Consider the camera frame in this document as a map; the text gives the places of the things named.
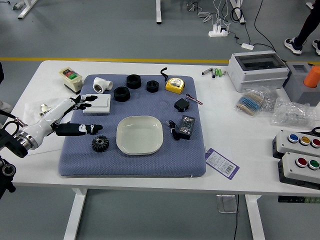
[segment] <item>bag of resistors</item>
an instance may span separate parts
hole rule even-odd
[[[260,111],[264,101],[264,94],[258,88],[246,88],[243,90],[243,95],[237,102],[235,109],[254,116]]]

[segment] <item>white electrical switch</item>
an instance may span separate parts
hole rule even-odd
[[[97,96],[94,101],[88,102],[91,107],[87,107],[83,110],[84,114],[108,114],[110,112],[110,94],[86,94],[84,96]]]

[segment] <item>robotic finger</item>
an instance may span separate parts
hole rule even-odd
[[[86,134],[95,135],[102,128],[101,125],[96,124],[62,123],[54,131],[58,136],[82,136]]]

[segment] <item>spur gear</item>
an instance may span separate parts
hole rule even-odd
[[[100,135],[92,140],[92,148],[98,153],[102,153],[109,148],[109,140],[106,136]]]

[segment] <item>product label card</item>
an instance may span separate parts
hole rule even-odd
[[[228,160],[212,148],[210,148],[209,151],[207,151],[207,153],[205,154],[205,163],[230,180],[239,170],[239,167],[237,165],[235,165],[232,161]]]

